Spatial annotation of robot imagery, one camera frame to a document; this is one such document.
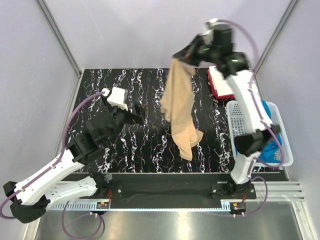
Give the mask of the beige t shirt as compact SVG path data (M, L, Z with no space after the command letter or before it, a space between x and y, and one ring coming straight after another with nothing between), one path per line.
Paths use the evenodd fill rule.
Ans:
M160 110L170 123L173 142L177 145L181 158L187 161L192 160L192 148L200 143L204 135L196 129L192 116L195 102L192 77L195 74L192 66L172 58L160 100Z

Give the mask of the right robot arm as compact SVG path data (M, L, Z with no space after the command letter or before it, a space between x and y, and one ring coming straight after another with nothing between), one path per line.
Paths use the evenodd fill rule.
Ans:
M201 62L214 64L240 107L246 133L234 139L237 157L230 174L231 183L227 185L228 195L235 199L244 194L244 184L250 182L261 151L281 131L265 111L255 84L256 73L247 55L234 49L232 27L238 26L229 20L213 18L205 23L203 33L173 54L175 59L191 66L199 66Z

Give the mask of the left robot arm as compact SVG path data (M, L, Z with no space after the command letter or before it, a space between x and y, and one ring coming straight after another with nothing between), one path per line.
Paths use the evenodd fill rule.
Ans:
M143 125L147 107L136 103L134 111L107 104L86 122L82 133L72 138L66 148L46 166L21 182L9 181L4 192L10 204L11 216L21 223L30 223L47 210L78 198L103 198L109 184L100 173L90 173L81 180L58 186L69 174L101 158L125 125Z

